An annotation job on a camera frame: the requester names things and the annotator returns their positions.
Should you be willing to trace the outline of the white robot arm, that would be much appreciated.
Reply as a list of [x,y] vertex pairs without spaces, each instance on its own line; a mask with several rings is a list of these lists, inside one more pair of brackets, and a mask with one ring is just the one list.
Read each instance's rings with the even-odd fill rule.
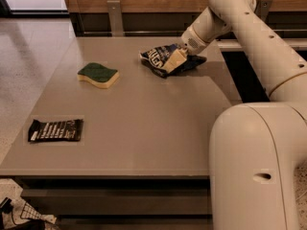
[[208,0],[183,33],[189,54],[232,31],[268,101],[224,111],[212,127],[214,230],[299,230],[295,169],[306,158],[306,61],[255,13],[255,0]]

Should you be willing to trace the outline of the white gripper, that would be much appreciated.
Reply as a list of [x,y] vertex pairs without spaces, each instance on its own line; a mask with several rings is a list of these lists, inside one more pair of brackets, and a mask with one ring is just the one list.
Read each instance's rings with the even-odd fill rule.
[[167,74],[172,73],[187,60],[187,52],[189,55],[197,55],[209,45],[208,42],[204,42],[196,34],[192,26],[186,29],[180,39],[181,44],[187,51],[181,48],[175,48],[174,51],[170,48],[164,49],[164,63],[162,65],[162,70]]

